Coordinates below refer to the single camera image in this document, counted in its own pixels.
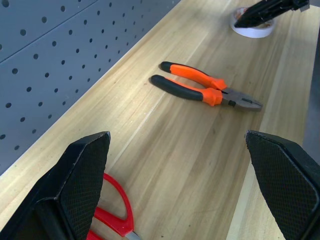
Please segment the white tape roll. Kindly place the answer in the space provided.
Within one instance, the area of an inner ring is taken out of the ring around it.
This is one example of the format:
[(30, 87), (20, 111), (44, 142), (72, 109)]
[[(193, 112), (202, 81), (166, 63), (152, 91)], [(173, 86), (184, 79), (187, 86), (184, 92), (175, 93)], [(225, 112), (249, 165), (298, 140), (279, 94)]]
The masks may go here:
[(260, 39), (269, 36), (273, 32), (276, 25), (276, 21), (274, 19), (269, 20), (255, 27), (235, 27), (235, 23), (247, 11), (247, 9), (248, 7), (236, 8), (234, 12), (230, 15), (229, 25), (232, 28), (232, 30), (241, 36), (252, 39)]

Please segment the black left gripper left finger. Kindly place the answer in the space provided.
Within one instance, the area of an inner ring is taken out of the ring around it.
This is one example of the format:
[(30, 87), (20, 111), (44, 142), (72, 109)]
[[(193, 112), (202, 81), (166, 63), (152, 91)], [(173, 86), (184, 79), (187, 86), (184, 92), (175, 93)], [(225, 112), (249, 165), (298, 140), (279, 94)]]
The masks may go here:
[(26, 195), (0, 240), (86, 240), (110, 141), (110, 133), (103, 131), (71, 143)]

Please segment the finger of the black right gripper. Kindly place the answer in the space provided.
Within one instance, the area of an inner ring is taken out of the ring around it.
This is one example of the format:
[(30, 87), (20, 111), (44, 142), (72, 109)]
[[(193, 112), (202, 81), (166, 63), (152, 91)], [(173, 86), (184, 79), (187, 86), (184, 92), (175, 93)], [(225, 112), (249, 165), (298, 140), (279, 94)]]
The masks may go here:
[(247, 8), (245, 13), (252, 15), (259, 14), (282, 14), (289, 10), (296, 10), (294, 0), (261, 0), (251, 7)]
[(293, 5), (275, 5), (272, 7), (253, 7), (248, 8), (243, 15), (235, 22), (236, 28), (252, 28), (257, 27), (275, 17), (289, 11), (297, 10), (297, 6)]

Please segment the grey perforated pegboard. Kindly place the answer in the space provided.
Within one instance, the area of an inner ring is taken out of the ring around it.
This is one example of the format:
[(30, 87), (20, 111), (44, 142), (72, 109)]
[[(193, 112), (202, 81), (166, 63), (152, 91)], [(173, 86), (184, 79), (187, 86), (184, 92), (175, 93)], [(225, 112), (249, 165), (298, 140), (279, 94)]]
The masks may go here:
[(0, 0), (0, 175), (181, 0)]

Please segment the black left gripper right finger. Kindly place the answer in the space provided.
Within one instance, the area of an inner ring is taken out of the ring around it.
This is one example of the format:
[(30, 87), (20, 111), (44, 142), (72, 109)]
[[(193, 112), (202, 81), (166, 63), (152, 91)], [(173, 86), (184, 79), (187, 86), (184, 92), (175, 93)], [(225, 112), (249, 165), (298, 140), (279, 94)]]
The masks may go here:
[(260, 191), (285, 240), (320, 240), (320, 165), (296, 142), (249, 130)]

